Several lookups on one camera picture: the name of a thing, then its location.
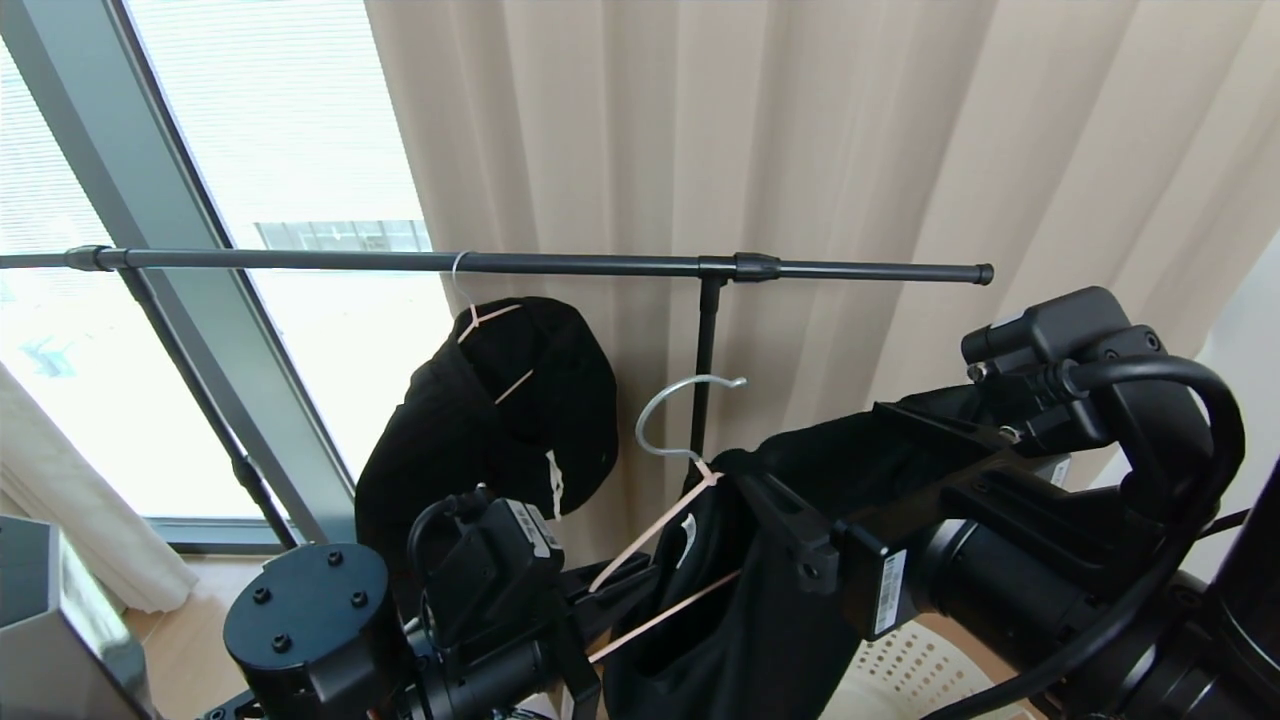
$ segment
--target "window frame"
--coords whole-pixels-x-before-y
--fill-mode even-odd
[[[232,247],[123,1],[0,0],[0,28],[116,246]],[[143,275],[218,411],[302,537],[353,542],[355,483],[247,274]],[[146,438],[138,451],[146,451]],[[166,518],[152,525],[172,542],[198,529],[206,547],[248,552],[262,541],[246,529],[266,528],[259,519]]]

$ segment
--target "rack leg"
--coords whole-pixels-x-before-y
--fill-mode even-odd
[[[232,434],[230,428],[223,421],[223,416],[218,413],[214,406],[212,398],[205,391],[205,386],[200,382],[196,375],[196,369],[191,366],[187,360],[186,354],[183,354],[182,347],[178,345],[178,338],[173,334],[173,329],[169,327],[169,322],[165,320],[164,315],[160,313],[160,307],[156,305],[155,296],[151,295],[151,287],[142,278],[140,270],[136,269],[120,269],[120,279],[124,281],[124,286],[129,288],[129,293],[133,299],[142,306],[142,314],[147,316],[151,323],[151,329],[155,331],[156,337],[160,338],[160,345],[169,354],[169,359],[173,361],[174,368],[178,369],[178,374],[182,377],[182,382],[186,383],[187,389],[191,396],[196,400],[196,405],[200,407],[201,414],[205,416],[205,421],[209,423],[210,429],[214,430],[214,436],[218,442],[221,443],[223,450],[227,456],[232,460],[232,473],[236,479],[239,480],[244,491],[248,492],[250,497],[253,498],[253,503],[257,505],[259,510],[262,511],[262,516],[266,519],[266,524],[270,525],[271,532],[280,541],[280,544],[285,550],[292,550],[298,546],[298,541],[294,539],[293,533],[289,530],[289,525],[284,521],[280,511],[271,502],[270,493],[266,492],[266,484],[262,483],[262,477],[257,474],[257,469],[250,462],[248,456],[241,452],[239,443],[236,442],[236,437]]]
[[[703,278],[701,296],[698,301],[698,357],[694,361],[694,373],[704,375],[712,372],[712,352],[716,348],[716,314],[719,311],[719,291],[724,287],[724,278]],[[710,398],[710,386],[698,383],[694,386],[694,419],[689,430],[689,448],[703,454],[703,443],[707,439],[707,404]],[[685,477],[685,491],[692,487],[701,474],[692,461],[689,462],[689,474]]]

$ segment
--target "window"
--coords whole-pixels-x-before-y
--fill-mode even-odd
[[[129,0],[238,247],[430,249],[362,3]],[[255,270],[252,282],[351,475],[452,325],[424,273]]]
[[[3,252],[111,245],[8,46],[0,210]],[[140,514],[261,516],[119,278],[0,272],[0,361]]]

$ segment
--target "perforated basket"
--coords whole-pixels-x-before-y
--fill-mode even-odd
[[[923,625],[908,623],[858,648],[822,720],[915,720],[991,684],[954,644]],[[982,717],[1010,720],[1027,714],[1011,706]]]

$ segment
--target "curtain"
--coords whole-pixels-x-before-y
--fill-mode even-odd
[[[175,610],[196,585],[195,571],[84,461],[4,365],[0,497],[5,512],[60,527],[84,566],[127,607]]]
[[[964,382],[964,333],[1088,284],[1194,356],[1280,227],[1275,4],[367,8],[438,250],[995,264],[989,287],[730,286],[714,370],[751,384],[713,387],[708,455]],[[609,354],[628,451],[562,533],[617,551],[684,478],[630,425],[691,374],[698,283],[462,282],[571,302]],[[652,439],[682,445],[689,410]]]

